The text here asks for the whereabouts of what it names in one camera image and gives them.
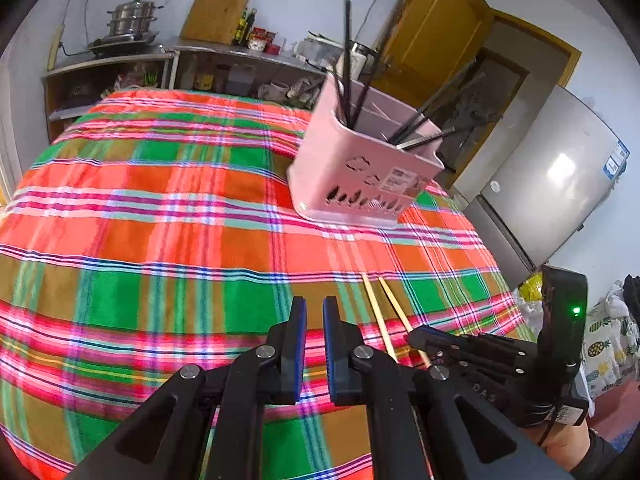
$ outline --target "wooden cutting board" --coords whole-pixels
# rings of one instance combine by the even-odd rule
[[[195,0],[182,26],[185,40],[231,44],[249,0]]]

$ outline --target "silver screw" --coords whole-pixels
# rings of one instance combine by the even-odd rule
[[[200,367],[198,365],[184,365],[180,368],[180,377],[183,379],[193,379],[200,373]]]
[[[443,365],[433,365],[429,368],[429,375],[437,381],[449,379],[449,369]]]
[[[367,345],[359,345],[353,349],[353,355],[358,359],[371,359],[373,357],[373,348]]]
[[[276,349],[271,345],[260,345],[255,349],[255,354],[260,359],[268,359],[276,355]]]

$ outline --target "yellow door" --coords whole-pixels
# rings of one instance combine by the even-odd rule
[[[494,13],[485,0],[412,0],[373,86],[419,106],[476,55]]]

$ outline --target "plastic bin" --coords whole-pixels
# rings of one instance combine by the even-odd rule
[[[225,93],[247,97],[254,84],[255,66],[234,63],[226,80]]]
[[[354,100],[359,93],[354,82]],[[359,132],[343,126],[335,116],[337,97],[333,75],[328,73],[316,109],[293,164],[287,170],[296,212],[308,220],[375,228],[394,228],[398,217],[444,169],[436,156],[441,139],[429,142],[419,155],[398,150],[380,140],[392,132],[414,108],[382,92],[367,97],[372,107],[395,114],[397,120],[367,109]],[[417,135],[432,136],[439,128],[428,121]]]

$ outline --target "refrigerator door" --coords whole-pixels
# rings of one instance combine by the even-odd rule
[[[536,266],[598,205],[628,151],[591,110],[556,86],[527,135],[482,190]]]
[[[533,264],[482,195],[465,208],[482,243],[493,255],[504,281],[513,290],[535,272]]]

